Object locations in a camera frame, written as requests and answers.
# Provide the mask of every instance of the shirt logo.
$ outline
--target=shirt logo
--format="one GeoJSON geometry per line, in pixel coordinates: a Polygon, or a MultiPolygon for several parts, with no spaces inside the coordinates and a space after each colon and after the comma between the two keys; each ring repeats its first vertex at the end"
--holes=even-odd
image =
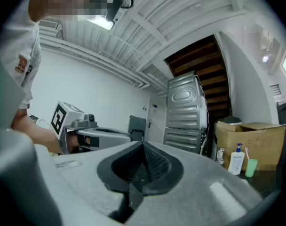
{"type": "Polygon", "coordinates": [[[16,71],[18,71],[20,74],[23,74],[26,70],[26,66],[27,66],[27,59],[25,59],[23,56],[19,56],[20,61],[19,61],[19,65],[16,67],[16,71]]]}

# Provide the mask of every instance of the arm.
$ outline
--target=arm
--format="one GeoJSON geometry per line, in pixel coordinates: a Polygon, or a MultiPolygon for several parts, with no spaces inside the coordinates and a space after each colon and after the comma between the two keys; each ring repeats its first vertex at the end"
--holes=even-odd
{"type": "Polygon", "coordinates": [[[37,126],[28,116],[26,110],[19,109],[11,124],[11,128],[27,134],[34,144],[47,147],[52,153],[62,154],[58,140],[52,130],[37,126]]]}

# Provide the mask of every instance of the white pipe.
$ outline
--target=white pipe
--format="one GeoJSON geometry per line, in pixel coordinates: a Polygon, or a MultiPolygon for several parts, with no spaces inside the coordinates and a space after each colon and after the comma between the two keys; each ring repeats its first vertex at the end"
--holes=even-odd
{"type": "Polygon", "coordinates": [[[163,93],[164,93],[164,91],[160,91],[160,92],[156,93],[155,95],[159,96],[160,94],[163,94],[163,93]]]}
{"type": "Polygon", "coordinates": [[[144,89],[144,88],[147,88],[147,87],[149,87],[149,85],[144,85],[143,87],[141,87],[141,89],[144,89]]]}
{"type": "Polygon", "coordinates": [[[144,74],[144,73],[141,72],[141,71],[138,71],[138,73],[139,73],[140,75],[142,75],[143,77],[145,77],[146,79],[150,80],[150,81],[151,81],[153,84],[155,84],[158,88],[160,88],[161,90],[164,90],[164,92],[167,93],[167,89],[166,89],[165,87],[161,86],[160,84],[158,84],[158,82],[155,81],[153,78],[147,76],[146,74],[144,74]]]}
{"type": "Polygon", "coordinates": [[[162,81],[160,81],[156,76],[154,76],[153,74],[151,73],[148,73],[147,74],[148,76],[152,77],[154,80],[156,80],[157,82],[159,82],[159,84],[161,84],[162,86],[164,86],[165,88],[167,88],[167,85],[164,84],[162,81]]]}
{"type": "MultiPolygon", "coordinates": [[[[61,51],[53,50],[53,49],[50,49],[50,48],[42,47],[42,49],[47,50],[47,51],[51,51],[51,52],[53,52],[53,53],[57,53],[57,54],[61,54],[61,55],[65,55],[65,56],[68,56],[68,57],[71,57],[71,58],[75,58],[75,59],[78,59],[78,60],[84,61],[84,62],[86,62],[86,63],[92,64],[92,65],[94,65],[94,66],[96,66],[96,67],[102,68],[102,69],[104,69],[104,70],[106,70],[106,71],[109,71],[109,72],[113,73],[113,71],[111,71],[111,70],[109,70],[109,69],[105,68],[104,66],[97,65],[97,64],[92,63],[91,61],[85,60],[85,59],[83,59],[83,58],[79,58],[79,57],[74,56],[74,55],[69,55],[69,54],[63,53],[63,52],[61,52],[61,51]]],[[[126,80],[127,82],[129,82],[129,83],[131,83],[131,84],[135,85],[132,81],[128,80],[127,78],[123,77],[122,75],[119,75],[119,74],[116,74],[116,73],[113,73],[113,74],[114,74],[114,75],[116,75],[116,76],[119,76],[120,78],[122,78],[122,79],[126,80]]]]}
{"type": "MultiPolygon", "coordinates": [[[[40,42],[43,43],[43,44],[47,44],[47,45],[50,45],[50,46],[53,46],[53,47],[60,47],[60,48],[66,49],[68,51],[71,51],[73,53],[80,54],[80,55],[85,56],[87,58],[90,58],[90,59],[92,59],[92,60],[94,60],[94,61],[96,61],[98,63],[102,63],[102,60],[103,60],[103,58],[96,58],[95,56],[90,55],[89,53],[83,52],[81,49],[78,50],[78,49],[75,49],[75,48],[70,48],[69,46],[61,44],[61,43],[48,41],[48,39],[46,40],[46,39],[42,38],[42,39],[40,39],[40,42]]],[[[124,68],[123,66],[121,66],[121,65],[119,65],[119,64],[117,64],[115,62],[108,63],[108,64],[103,62],[102,64],[104,64],[107,67],[110,67],[111,69],[113,69],[113,70],[115,70],[115,71],[117,71],[117,72],[119,72],[121,74],[124,74],[125,76],[127,76],[127,77],[129,77],[129,78],[131,78],[131,79],[133,79],[135,81],[137,81],[138,83],[144,82],[145,84],[148,84],[148,86],[150,86],[150,83],[148,81],[140,78],[138,75],[134,74],[133,72],[129,71],[128,69],[124,68]]]]}
{"type": "Polygon", "coordinates": [[[61,47],[61,48],[64,48],[66,50],[69,50],[69,51],[72,51],[74,53],[78,53],[80,55],[83,55],[83,56],[87,56],[87,54],[90,55],[90,59],[93,59],[95,61],[99,61],[100,59],[109,63],[111,66],[115,66],[121,70],[124,70],[125,72],[129,73],[130,75],[132,75],[133,77],[136,77],[138,80],[140,80],[140,82],[144,82],[145,84],[148,84],[150,85],[150,83],[146,80],[144,80],[143,78],[141,78],[140,76],[138,76],[137,74],[135,74],[134,72],[128,70],[127,68],[124,68],[123,66],[115,63],[114,61],[102,56],[102,55],[99,55],[98,53],[95,53],[89,49],[86,49],[82,46],[79,46],[79,45],[76,45],[76,44],[73,44],[73,43],[70,43],[70,42],[67,42],[67,41],[64,41],[64,40],[60,40],[60,39],[57,39],[57,38],[52,38],[52,37],[48,37],[48,36],[45,36],[45,35],[40,35],[40,38],[41,38],[41,41],[43,39],[44,40],[49,40],[49,45],[51,46],[54,46],[54,47],[61,47]]]}
{"type": "Polygon", "coordinates": [[[203,154],[204,146],[205,146],[207,139],[208,139],[208,135],[206,135],[205,140],[203,141],[203,144],[200,146],[200,153],[199,153],[200,155],[203,154]]]}

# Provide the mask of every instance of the black cable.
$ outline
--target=black cable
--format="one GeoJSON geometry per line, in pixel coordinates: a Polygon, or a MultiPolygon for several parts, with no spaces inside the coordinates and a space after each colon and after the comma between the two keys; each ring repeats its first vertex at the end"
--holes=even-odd
{"type": "Polygon", "coordinates": [[[121,8],[124,8],[124,9],[130,9],[130,8],[132,8],[133,7],[133,5],[134,5],[134,0],[130,0],[130,5],[129,6],[121,6],[121,8]]]}

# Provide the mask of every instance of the blue bottle cap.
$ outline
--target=blue bottle cap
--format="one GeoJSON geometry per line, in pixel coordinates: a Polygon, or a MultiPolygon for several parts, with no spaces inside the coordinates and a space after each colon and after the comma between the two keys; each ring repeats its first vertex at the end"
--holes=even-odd
{"type": "Polygon", "coordinates": [[[237,153],[240,153],[241,152],[241,149],[240,149],[240,146],[242,145],[242,143],[237,143],[237,149],[236,149],[236,152],[237,153]]]}

